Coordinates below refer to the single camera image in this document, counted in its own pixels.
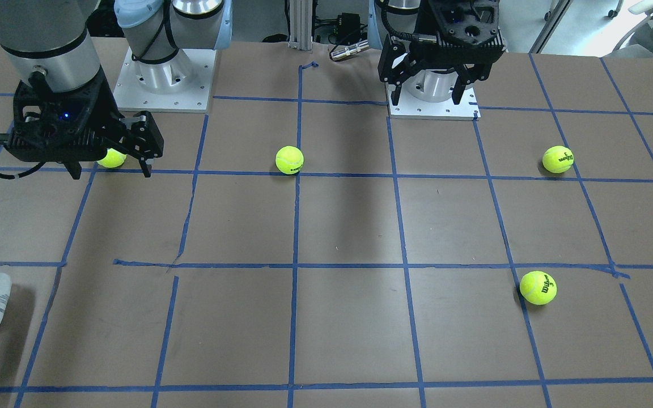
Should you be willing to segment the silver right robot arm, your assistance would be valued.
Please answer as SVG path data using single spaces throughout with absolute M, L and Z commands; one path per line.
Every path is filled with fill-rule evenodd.
M 0 46 L 20 77 L 0 133 L 0 179 L 46 163 L 79 179 L 117 151 L 145 177 L 165 142 L 153 111 L 207 111 L 215 55 L 232 38 L 230 1 L 116 1 L 129 54 L 109 85 L 87 28 L 95 1 L 0 1 Z

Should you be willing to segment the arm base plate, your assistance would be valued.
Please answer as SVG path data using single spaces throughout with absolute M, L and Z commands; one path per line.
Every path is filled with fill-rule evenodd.
M 173 59 L 146 64 L 127 52 L 112 93 L 122 111 L 207 113 L 218 52 L 184 49 Z
M 401 86 L 397 103 L 392 101 L 396 86 L 387 85 L 389 116 L 405 119 L 462 120 L 476 121 L 481 118 L 473 85 L 467 86 L 460 103 L 452 100 L 450 86 L 426 86 L 424 82 L 411 78 Z

